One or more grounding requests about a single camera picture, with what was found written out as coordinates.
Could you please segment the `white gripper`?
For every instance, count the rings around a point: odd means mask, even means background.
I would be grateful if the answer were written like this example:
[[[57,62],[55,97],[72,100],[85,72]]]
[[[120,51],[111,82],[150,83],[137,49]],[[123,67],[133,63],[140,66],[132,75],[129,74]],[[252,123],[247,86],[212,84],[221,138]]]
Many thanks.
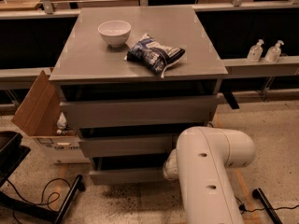
[[[164,162],[163,175],[167,180],[178,179],[177,153],[174,149],[170,152],[167,160]]]

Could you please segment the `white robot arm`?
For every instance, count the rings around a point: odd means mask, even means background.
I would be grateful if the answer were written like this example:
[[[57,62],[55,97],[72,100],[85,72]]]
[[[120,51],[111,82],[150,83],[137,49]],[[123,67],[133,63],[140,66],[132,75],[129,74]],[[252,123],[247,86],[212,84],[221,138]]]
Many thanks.
[[[236,130],[198,126],[179,135],[163,172],[179,181],[187,224],[244,224],[226,170],[248,166],[255,153]]]

